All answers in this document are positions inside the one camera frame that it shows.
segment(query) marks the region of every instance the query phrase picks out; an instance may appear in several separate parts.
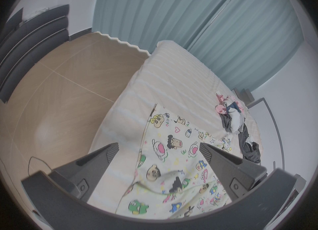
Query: bed sheet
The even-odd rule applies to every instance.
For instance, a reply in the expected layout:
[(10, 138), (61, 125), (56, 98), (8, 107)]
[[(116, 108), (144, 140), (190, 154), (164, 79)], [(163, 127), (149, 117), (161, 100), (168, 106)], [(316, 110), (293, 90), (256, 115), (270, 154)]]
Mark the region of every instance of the bed sheet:
[[(233, 95), (231, 90), (203, 63), (173, 41), (160, 41), (153, 54), (133, 75), (127, 87), (109, 110), (89, 152), (118, 142), (116, 154), (88, 203), (115, 213), (117, 206), (132, 184), (141, 139), (148, 117), (158, 103), (180, 118), (185, 118), (213, 137), (222, 139), (230, 134), (222, 127), (216, 91)], [(256, 122), (242, 102), (248, 132), (263, 146)], [(242, 157), (238, 136), (233, 135), (232, 153)]]

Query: floor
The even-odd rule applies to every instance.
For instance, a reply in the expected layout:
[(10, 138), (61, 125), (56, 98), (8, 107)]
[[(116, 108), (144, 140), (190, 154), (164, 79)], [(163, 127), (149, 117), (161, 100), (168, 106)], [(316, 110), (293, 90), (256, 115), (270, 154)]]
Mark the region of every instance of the floor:
[[(30, 158), (51, 169), (88, 153), (105, 115), (141, 67), (146, 52), (90, 33), (65, 42), (0, 101), (0, 170), (26, 211), (34, 208), (21, 180)], [(50, 168), (32, 158), (29, 173)]]

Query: cartoon print blanket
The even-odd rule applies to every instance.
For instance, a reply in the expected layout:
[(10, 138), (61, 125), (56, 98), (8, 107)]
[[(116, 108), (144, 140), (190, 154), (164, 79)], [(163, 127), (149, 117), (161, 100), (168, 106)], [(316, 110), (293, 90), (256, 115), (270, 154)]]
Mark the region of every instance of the cartoon print blanket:
[(199, 151), (200, 142), (231, 152), (231, 135), (216, 140), (165, 107), (156, 105), (147, 122), (133, 184), (116, 214), (142, 219), (180, 218), (230, 202)]

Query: navy blue cloth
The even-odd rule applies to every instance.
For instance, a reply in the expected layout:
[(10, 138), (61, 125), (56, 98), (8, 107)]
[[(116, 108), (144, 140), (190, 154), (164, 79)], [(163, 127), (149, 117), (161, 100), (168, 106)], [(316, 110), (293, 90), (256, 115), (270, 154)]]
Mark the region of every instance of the navy blue cloth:
[(227, 113), (229, 113), (229, 109), (230, 109), (230, 108), (237, 109), (237, 111), (238, 111), (239, 113), (241, 113), (241, 110), (239, 109), (238, 105), (237, 105), (235, 102), (233, 102), (232, 104), (230, 104), (229, 106), (226, 107)]

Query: teal curtain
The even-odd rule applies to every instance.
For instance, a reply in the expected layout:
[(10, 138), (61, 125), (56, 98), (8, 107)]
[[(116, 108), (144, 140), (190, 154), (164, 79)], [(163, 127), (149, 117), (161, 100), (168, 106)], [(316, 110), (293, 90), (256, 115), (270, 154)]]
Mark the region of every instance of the teal curtain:
[(288, 0), (97, 0), (93, 31), (150, 53), (173, 40), (230, 88), (253, 90), (303, 41)]

